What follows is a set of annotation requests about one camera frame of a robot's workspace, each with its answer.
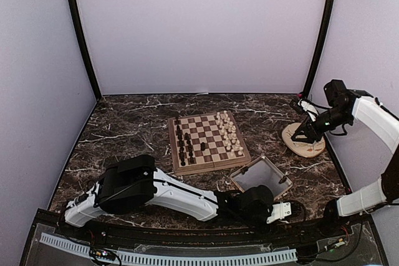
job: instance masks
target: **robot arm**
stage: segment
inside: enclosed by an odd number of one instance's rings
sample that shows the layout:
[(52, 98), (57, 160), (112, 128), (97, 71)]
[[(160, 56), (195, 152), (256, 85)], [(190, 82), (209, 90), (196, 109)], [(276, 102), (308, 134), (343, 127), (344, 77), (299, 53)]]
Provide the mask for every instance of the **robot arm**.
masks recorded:
[(98, 216), (126, 214), (145, 204), (180, 211), (199, 221), (234, 215), (264, 226), (291, 215), (290, 203), (273, 201), (265, 186), (240, 194), (194, 188), (156, 168), (151, 156), (141, 155), (109, 167), (93, 188), (68, 203), (64, 217), (66, 223), (82, 227)]
[(377, 98), (363, 90), (348, 90), (341, 80), (326, 84), (324, 92), (332, 108), (321, 114), (314, 113), (315, 108), (309, 108), (312, 104), (306, 99), (294, 102), (294, 107), (305, 111), (308, 117), (293, 134), (293, 141), (320, 141), (326, 131), (340, 125), (353, 125), (353, 121), (358, 120), (368, 126), (394, 154), (387, 170), (376, 182), (328, 203), (324, 218), (331, 225), (340, 217), (367, 212), (399, 198), (399, 180), (396, 179), (399, 173), (399, 120)]

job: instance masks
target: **marble surface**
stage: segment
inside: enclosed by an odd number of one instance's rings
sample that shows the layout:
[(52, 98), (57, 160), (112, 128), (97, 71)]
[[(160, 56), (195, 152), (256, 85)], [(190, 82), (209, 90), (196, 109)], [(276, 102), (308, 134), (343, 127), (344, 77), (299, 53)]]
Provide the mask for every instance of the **marble surface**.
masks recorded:
[[(55, 192), (50, 210), (59, 212), (63, 203), (87, 190), (105, 167), (139, 154), (156, 158), (156, 166), (173, 176), (167, 119), (211, 111), (230, 110), (246, 141), (252, 159), (266, 155), (289, 179), (293, 187), (281, 199), (302, 202), (308, 219), (320, 218), (325, 204), (345, 194), (328, 152), (307, 159), (291, 152), (281, 132), (294, 121), (302, 121), (290, 106), (292, 95), (127, 95), (103, 97), (77, 144)], [(201, 189), (234, 189), (229, 175), (237, 168), (177, 177)], [(145, 206), (124, 216), (102, 216), (104, 222), (170, 228), (212, 229), (241, 224), (196, 219), (157, 206)]]

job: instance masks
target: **white panel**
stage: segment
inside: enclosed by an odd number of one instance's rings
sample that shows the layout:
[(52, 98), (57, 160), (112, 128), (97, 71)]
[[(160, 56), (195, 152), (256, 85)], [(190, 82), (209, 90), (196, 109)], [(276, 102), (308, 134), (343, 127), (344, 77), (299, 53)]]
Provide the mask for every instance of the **white panel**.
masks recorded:
[[(398, 0), (335, 0), (329, 33), (312, 96), (324, 104), (323, 86), (333, 78), (347, 88), (378, 97), (399, 115)], [(392, 154), (365, 125), (348, 126), (346, 137), (330, 140), (353, 190), (377, 180)], [(390, 265), (399, 265), (398, 209), (384, 208), (373, 216)]]
[(297, 93), (325, 0), (78, 0), (104, 94)]
[(0, 8), (0, 260), (14, 266), (95, 99), (67, 0)]

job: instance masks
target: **black pole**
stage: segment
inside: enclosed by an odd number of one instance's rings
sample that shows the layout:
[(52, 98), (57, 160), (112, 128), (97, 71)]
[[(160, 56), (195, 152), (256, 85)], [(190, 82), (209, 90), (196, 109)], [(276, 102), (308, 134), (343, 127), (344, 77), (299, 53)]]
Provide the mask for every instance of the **black pole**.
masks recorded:
[(87, 44), (86, 44), (86, 40), (85, 40), (85, 36), (83, 33), (83, 28), (82, 28), (82, 23), (80, 21), (79, 10), (77, 7), (77, 1), (76, 0), (68, 0), (68, 2), (69, 2), (70, 15), (72, 16), (72, 22), (74, 23), (74, 27), (75, 27), (77, 42), (79, 44), (80, 53), (82, 54), (82, 58), (83, 58), (83, 63), (85, 65), (87, 76), (89, 77), (90, 84), (92, 86), (94, 95), (98, 101), (101, 99), (101, 91), (100, 91), (99, 83), (97, 82), (97, 79), (95, 78), (92, 61), (90, 60), (90, 56), (89, 56), (89, 50), (87, 49)]
[(314, 49), (314, 54), (312, 58), (312, 63), (310, 64), (309, 73), (307, 74), (304, 90), (302, 91), (303, 97), (308, 97), (310, 89), (316, 76), (317, 67), (319, 66), (320, 58), (322, 56), (322, 51), (324, 47), (325, 38), (327, 36), (327, 30), (329, 28), (332, 5), (334, 0), (325, 0), (323, 18), (320, 25), (319, 36), (317, 37), (316, 47)]

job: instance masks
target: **chessboard frame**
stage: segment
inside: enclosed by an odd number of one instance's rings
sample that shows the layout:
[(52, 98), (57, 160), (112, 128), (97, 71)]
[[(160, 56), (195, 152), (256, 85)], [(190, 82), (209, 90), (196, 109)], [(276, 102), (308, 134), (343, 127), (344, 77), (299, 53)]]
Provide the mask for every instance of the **chessboard frame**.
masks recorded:
[[(202, 113), (200, 115), (189, 115), (189, 116), (181, 116), (179, 120), (182, 119), (189, 119), (189, 118), (198, 118), (204, 116), (216, 116), (216, 112), (210, 113)], [(177, 146), (177, 136), (175, 133), (175, 118), (168, 119), (168, 129), (169, 129), (169, 137), (170, 137), (170, 146), (171, 146), (171, 155), (172, 155), (172, 162), (173, 162), (173, 170), (177, 176), (187, 175), (187, 174), (198, 174), (198, 173), (205, 173), (208, 171), (216, 171), (220, 169), (228, 169), (228, 168), (235, 168), (237, 166), (244, 166), (251, 162), (251, 155), (247, 149), (245, 144), (244, 138), (238, 128), (236, 120), (233, 117), (233, 114), (228, 111), (228, 117), (233, 122), (234, 126), (236, 126), (236, 134), (237, 139), (240, 141), (240, 146), (243, 147), (243, 156), (242, 157), (235, 157), (235, 158), (228, 158), (221, 161), (210, 161), (204, 162), (201, 164), (193, 164), (187, 166), (180, 166), (180, 159), (178, 156), (178, 146)]]

